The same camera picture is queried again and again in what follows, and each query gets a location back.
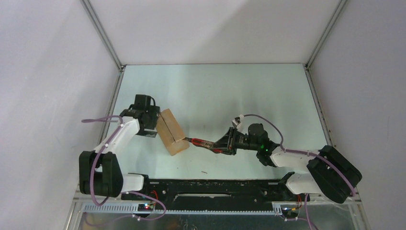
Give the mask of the brown cardboard express box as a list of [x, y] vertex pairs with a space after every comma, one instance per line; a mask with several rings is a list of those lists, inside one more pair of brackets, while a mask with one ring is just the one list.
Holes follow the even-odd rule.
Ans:
[[170, 109], [159, 114], [156, 130], [171, 156], [189, 148], [186, 135]]

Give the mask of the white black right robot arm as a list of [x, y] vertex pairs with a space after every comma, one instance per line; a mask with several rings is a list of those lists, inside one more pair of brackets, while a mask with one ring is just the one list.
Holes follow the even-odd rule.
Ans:
[[278, 188], [284, 200], [301, 194], [323, 194], [342, 204], [362, 180], [361, 172], [333, 146], [325, 145], [316, 150], [283, 149], [270, 140], [260, 123], [251, 124], [246, 134], [236, 127], [229, 128], [210, 150], [225, 155], [252, 150], [264, 166], [290, 168]]

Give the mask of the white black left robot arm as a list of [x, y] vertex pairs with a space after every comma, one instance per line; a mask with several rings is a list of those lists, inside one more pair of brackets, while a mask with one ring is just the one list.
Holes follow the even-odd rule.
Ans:
[[139, 199], [151, 195], [147, 176], [124, 169], [123, 151], [134, 136], [155, 138], [160, 107], [149, 95], [137, 94], [135, 101], [119, 115], [96, 118], [96, 122], [118, 123], [117, 128], [97, 147], [79, 156], [79, 190], [91, 196], [117, 197], [133, 191]]

